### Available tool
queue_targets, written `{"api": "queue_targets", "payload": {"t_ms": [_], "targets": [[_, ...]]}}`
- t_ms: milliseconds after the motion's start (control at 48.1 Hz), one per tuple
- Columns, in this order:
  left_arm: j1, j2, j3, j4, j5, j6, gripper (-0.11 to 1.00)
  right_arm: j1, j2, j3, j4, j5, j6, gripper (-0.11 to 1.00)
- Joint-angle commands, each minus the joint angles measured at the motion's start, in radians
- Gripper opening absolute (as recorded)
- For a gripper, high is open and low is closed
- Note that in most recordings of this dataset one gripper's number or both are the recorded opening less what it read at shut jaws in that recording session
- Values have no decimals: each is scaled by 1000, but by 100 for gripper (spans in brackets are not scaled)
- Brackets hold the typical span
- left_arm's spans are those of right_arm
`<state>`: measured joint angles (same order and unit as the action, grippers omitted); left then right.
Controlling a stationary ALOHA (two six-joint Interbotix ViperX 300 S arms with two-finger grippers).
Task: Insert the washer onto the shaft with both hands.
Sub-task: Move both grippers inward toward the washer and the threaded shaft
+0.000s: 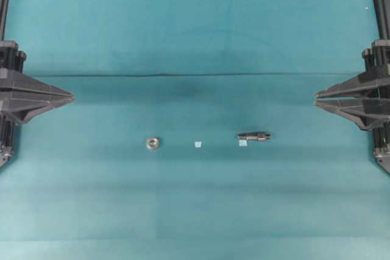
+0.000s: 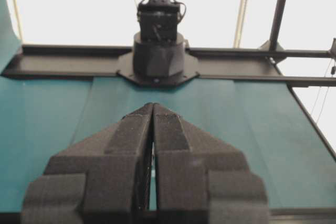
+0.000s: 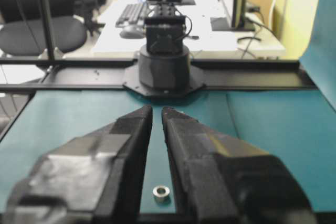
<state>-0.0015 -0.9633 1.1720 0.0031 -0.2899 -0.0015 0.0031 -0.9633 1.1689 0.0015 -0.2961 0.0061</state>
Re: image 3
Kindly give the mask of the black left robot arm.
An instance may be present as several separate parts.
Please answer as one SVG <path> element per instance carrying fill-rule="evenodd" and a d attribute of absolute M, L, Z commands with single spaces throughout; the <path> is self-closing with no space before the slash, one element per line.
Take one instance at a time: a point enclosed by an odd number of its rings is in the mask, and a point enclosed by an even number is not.
<path fill-rule="evenodd" d="M 123 86 L 146 97 L 182 97 L 201 89 L 202 69 L 191 65 L 183 44 L 191 30 L 187 16 L 175 7 L 182 0 L 147 0 L 153 15 L 144 19 L 146 43 L 136 53 L 137 64 L 124 70 Z"/>

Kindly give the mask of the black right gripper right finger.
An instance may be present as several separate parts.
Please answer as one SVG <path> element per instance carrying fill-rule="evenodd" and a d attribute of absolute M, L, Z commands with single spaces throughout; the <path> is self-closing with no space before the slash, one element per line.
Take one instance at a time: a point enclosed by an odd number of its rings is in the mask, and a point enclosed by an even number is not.
<path fill-rule="evenodd" d="M 317 223 L 277 156 L 172 107 L 162 124 L 178 213 L 196 223 Z"/>

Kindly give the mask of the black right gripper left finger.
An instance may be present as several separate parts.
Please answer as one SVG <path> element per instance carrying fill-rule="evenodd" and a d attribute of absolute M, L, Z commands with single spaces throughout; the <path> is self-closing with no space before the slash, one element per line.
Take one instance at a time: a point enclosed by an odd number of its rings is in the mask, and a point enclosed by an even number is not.
<path fill-rule="evenodd" d="M 145 105 L 39 157 L 5 223 L 130 223 L 140 211 L 153 109 Z"/>

